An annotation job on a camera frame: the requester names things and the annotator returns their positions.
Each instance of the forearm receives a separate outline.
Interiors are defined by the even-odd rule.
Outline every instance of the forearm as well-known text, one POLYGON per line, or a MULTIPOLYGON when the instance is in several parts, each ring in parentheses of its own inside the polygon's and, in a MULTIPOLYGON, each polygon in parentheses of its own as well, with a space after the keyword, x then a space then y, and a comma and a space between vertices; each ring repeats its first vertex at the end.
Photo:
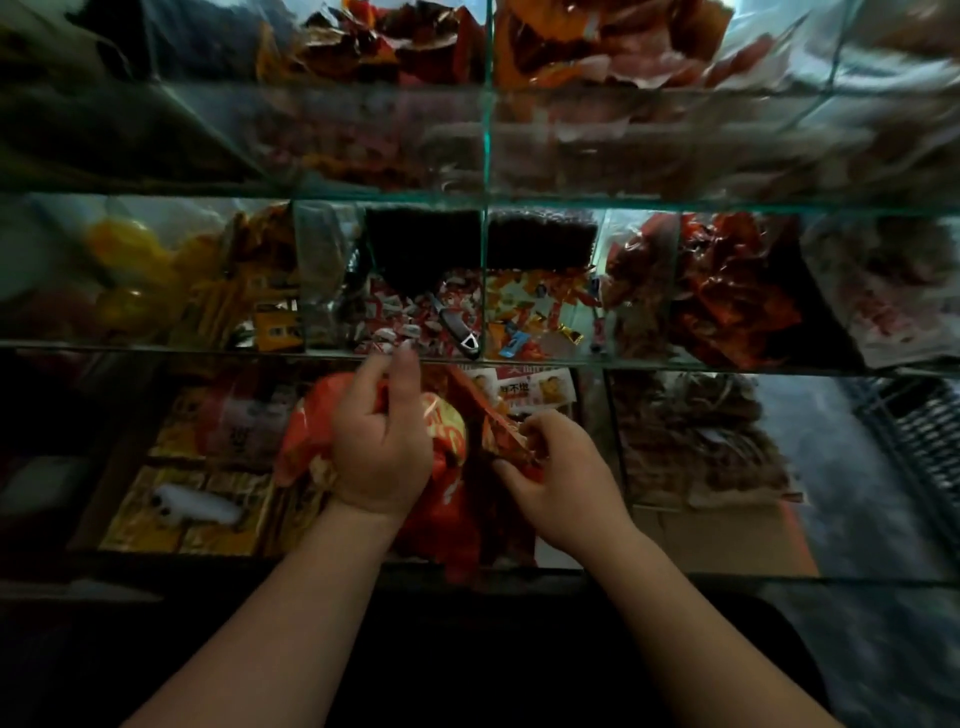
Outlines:
POLYGON ((631 525, 595 554, 585 566, 627 622, 682 725, 838 725, 631 525))
POLYGON ((131 728, 322 725, 398 528, 395 517, 331 502, 131 728))

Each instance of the left hand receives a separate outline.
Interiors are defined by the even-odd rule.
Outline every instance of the left hand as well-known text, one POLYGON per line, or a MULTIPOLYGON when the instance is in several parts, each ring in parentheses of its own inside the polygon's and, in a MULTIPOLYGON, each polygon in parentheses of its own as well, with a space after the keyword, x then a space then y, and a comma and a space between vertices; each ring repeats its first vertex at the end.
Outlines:
POLYGON ((402 522, 430 478, 433 445, 423 421, 420 360, 411 350, 372 354, 333 414, 335 495, 361 511, 402 522), (374 413, 377 382, 389 373, 389 414, 374 413))

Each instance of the metal grate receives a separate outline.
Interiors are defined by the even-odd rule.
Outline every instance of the metal grate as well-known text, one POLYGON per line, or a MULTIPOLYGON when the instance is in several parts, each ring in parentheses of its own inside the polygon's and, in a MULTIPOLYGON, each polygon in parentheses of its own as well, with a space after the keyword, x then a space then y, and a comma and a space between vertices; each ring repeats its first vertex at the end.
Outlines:
POLYGON ((927 517, 960 560, 960 392, 929 377, 841 382, 927 517))

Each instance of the gray floor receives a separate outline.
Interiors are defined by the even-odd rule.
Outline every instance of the gray floor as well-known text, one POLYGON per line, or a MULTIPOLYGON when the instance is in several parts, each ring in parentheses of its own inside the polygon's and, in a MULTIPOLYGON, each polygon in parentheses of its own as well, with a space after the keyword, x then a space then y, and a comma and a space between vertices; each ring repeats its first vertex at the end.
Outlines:
MULTIPOLYGON (((825 377, 763 376, 764 426, 809 495, 799 506, 825 577, 956 582, 957 568, 825 377)), ((960 592, 795 582, 760 595, 797 627, 849 726, 960 725, 960 592)))

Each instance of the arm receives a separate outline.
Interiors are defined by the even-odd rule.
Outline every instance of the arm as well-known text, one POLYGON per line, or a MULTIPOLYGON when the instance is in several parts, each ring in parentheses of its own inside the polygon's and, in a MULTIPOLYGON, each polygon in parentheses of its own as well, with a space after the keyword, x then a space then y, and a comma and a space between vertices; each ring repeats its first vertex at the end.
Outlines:
POLYGON ((300 547, 130 728, 323 725, 380 571, 432 465, 412 352, 368 359, 334 416, 337 492, 300 547), (372 414, 390 367, 390 417, 372 414))
POLYGON ((552 546, 593 575, 619 610, 682 725, 838 726, 737 632, 640 533, 589 436, 558 412, 525 423, 546 443, 543 484, 494 467, 552 546))

